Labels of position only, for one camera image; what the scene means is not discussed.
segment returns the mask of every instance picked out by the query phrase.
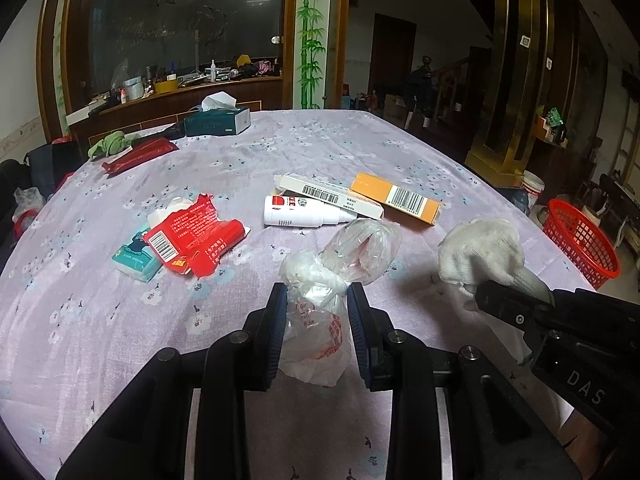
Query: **red basket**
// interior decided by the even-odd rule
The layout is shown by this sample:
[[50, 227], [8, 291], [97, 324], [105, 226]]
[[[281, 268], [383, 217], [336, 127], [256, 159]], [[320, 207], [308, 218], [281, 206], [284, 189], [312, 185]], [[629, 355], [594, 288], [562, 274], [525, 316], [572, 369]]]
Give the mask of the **red basket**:
[[549, 216], [542, 229], [562, 249], [578, 270], [598, 290], [609, 278], [620, 274], [620, 264], [611, 242], [575, 207], [551, 199]]

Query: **screw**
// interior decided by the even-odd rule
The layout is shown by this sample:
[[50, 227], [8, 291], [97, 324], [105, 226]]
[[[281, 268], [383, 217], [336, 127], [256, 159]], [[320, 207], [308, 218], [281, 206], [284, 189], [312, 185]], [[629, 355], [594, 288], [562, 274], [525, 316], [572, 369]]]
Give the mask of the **screw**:
[[389, 330], [386, 336], [392, 343], [400, 344], [406, 341], [406, 332], [404, 330]]
[[480, 357], [480, 351], [475, 346], [463, 346], [460, 349], [460, 355], [465, 359], [475, 361]]
[[229, 334], [229, 341], [236, 345], [244, 343], [247, 339], [249, 339], [249, 333], [245, 330], [234, 330]]
[[156, 357], [159, 361], [170, 361], [175, 356], [175, 348], [163, 348], [158, 351]]

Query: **floral tablecloth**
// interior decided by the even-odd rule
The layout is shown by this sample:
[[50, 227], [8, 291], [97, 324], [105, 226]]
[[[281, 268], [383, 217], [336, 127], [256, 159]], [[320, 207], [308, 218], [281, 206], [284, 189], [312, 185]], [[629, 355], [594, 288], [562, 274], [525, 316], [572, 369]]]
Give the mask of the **floral tablecloth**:
[[[114, 178], [100, 162], [86, 163], [38, 215], [0, 278], [0, 416], [44, 478], [54, 478], [158, 349], [206, 348], [240, 328], [265, 305], [287, 254], [319, 251], [331, 238], [338, 226], [262, 225], [273, 175], [288, 171], [345, 186], [365, 171], [441, 200], [436, 226], [402, 228], [398, 257], [366, 287], [370, 304], [430, 346], [480, 348], [549, 426], [567, 415], [567, 405], [516, 366], [481, 315], [464, 308], [465, 298], [439, 281], [437, 245], [461, 222], [506, 218], [520, 234], [527, 267], [550, 288], [590, 287], [523, 213], [466, 169], [357, 111], [258, 112], [239, 136], [176, 144], [180, 150]], [[213, 276], [163, 269], [141, 283], [114, 268], [111, 255], [149, 212], [199, 192], [215, 197], [221, 218], [252, 229]], [[390, 401], [390, 392], [366, 390], [354, 359], [334, 388], [278, 372], [268, 393], [247, 395], [254, 478], [384, 478]]]

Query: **small white bottle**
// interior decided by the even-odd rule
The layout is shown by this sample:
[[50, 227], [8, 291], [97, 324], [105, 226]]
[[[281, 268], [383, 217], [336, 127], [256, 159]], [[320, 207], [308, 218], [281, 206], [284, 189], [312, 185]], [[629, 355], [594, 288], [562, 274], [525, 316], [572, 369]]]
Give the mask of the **small white bottle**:
[[264, 199], [264, 224], [290, 227], [320, 227], [350, 222], [357, 213], [304, 196], [269, 195]]

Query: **red wet wipe package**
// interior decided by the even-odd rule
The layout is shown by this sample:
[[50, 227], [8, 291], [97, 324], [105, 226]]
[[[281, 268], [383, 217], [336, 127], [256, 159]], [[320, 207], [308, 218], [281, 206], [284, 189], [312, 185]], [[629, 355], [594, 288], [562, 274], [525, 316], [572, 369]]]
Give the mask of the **red wet wipe package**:
[[220, 256], [244, 236], [242, 222], [218, 220], [211, 197], [200, 195], [195, 204], [171, 213], [143, 239], [166, 267], [179, 274], [192, 270], [201, 278], [213, 274]]
[[174, 152], [178, 149], [170, 140], [161, 137], [159, 139], [150, 140], [144, 144], [131, 150], [129, 153], [117, 158], [113, 162], [104, 162], [102, 167], [110, 175], [117, 175], [123, 171], [130, 170], [136, 166], [164, 155], [165, 153]]

